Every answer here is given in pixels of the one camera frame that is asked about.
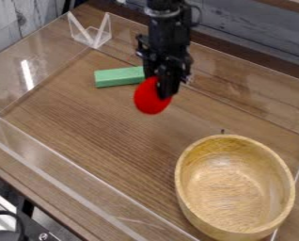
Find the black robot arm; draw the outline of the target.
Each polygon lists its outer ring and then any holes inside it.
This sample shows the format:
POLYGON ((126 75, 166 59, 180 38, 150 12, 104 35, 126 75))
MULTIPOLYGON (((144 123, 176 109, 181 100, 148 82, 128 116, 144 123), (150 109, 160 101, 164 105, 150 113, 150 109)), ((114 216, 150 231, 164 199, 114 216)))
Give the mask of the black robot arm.
POLYGON ((192 21, 193 8, 198 9, 185 0, 146 0, 148 34, 136 36, 136 54, 144 75, 157 77, 156 91, 162 100, 178 92, 190 75, 190 28, 198 24, 192 21))

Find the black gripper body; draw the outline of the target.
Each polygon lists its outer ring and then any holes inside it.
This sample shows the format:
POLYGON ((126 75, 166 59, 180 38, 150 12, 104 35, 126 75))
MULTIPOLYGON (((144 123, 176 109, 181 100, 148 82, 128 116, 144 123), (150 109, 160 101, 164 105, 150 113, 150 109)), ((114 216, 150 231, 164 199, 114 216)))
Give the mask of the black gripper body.
POLYGON ((142 64, 152 62, 178 69, 181 82, 186 81, 190 74, 192 57, 188 53, 190 43, 192 9, 170 8, 144 10, 148 21, 148 34, 137 34, 137 56, 142 64))

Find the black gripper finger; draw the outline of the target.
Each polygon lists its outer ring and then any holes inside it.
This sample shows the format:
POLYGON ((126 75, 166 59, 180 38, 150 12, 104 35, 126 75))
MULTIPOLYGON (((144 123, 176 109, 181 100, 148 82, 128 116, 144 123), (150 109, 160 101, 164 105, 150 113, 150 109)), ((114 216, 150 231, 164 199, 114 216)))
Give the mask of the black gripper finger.
POLYGON ((158 97, 164 100, 178 92, 181 72, 178 69, 160 65, 158 66, 158 97))
POLYGON ((145 62, 142 64, 144 78, 156 76, 157 65, 152 62, 145 62))

